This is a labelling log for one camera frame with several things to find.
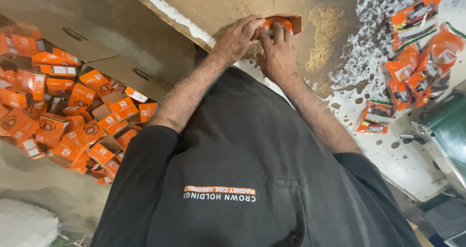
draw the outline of green machine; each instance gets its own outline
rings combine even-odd
[[[466,197],[466,93],[453,92],[412,124],[451,185]]]

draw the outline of pile of orange boxes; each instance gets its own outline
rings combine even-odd
[[[31,159],[111,183],[157,103],[82,64],[29,24],[0,28],[0,136]]]

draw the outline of person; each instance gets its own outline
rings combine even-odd
[[[292,36],[236,21],[130,142],[91,246],[420,246],[378,169],[298,73]],[[259,65],[293,104],[231,67]]]

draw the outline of dark gray shirt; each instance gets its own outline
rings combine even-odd
[[[364,155],[332,155],[281,96],[229,68],[181,135],[131,140],[92,246],[420,244]]]

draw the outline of hairy arm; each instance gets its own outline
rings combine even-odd
[[[276,83],[288,97],[301,117],[314,131],[316,137],[329,150],[362,153],[353,137],[316,97],[302,80],[296,66],[296,56],[291,45],[291,33],[278,23],[272,24],[274,40],[259,28],[259,37],[265,56],[258,55],[262,72]]]
[[[258,16],[236,21],[205,61],[167,94],[148,125],[167,126],[182,132],[209,87],[227,66],[241,59],[249,46],[257,42],[251,37],[263,23],[264,19]]]

